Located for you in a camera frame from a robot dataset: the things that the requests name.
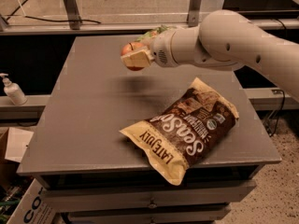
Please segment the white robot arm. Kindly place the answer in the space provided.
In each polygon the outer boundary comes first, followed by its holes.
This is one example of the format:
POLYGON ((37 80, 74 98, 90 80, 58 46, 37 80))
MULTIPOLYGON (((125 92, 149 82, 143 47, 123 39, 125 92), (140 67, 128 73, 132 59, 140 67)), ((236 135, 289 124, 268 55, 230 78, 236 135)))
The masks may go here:
POLYGON ((173 28, 141 41, 121 55, 130 69, 192 64, 215 70, 244 65, 299 101, 299 44, 270 35, 231 10, 208 14, 192 28, 173 28))

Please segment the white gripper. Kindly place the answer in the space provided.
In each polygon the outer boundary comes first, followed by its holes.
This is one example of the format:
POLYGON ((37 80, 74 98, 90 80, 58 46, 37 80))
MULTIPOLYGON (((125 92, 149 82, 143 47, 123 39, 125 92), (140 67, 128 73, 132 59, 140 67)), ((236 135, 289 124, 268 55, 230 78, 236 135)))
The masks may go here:
POLYGON ((146 46, 132 49, 126 46, 121 51, 121 61, 129 69, 143 69, 155 61, 161 67, 174 67, 175 62, 171 51, 171 40, 174 30, 159 34, 157 31, 148 31, 136 41, 146 46))

